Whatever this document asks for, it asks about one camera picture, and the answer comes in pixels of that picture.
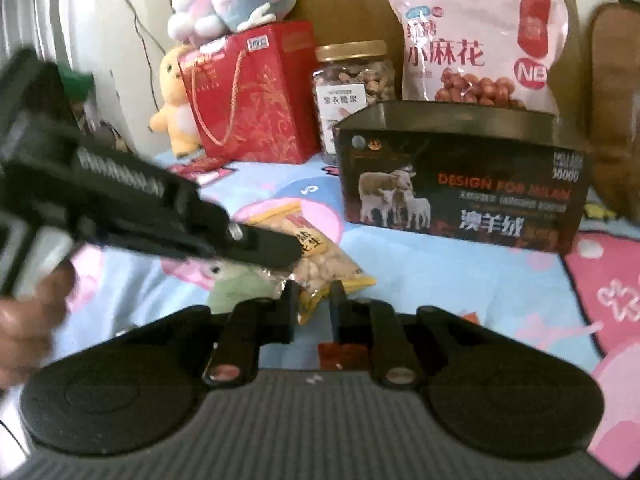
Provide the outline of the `person's left hand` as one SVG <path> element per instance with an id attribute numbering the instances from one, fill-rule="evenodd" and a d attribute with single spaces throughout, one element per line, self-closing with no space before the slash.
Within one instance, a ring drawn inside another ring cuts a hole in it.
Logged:
<path id="1" fill-rule="evenodd" d="M 21 385 L 52 349 L 52 334 L 67 315 L 66 299 L 75 285 L 70 260 L 61 262 L 32 296 L 1 298 L 1 389 Z"/>

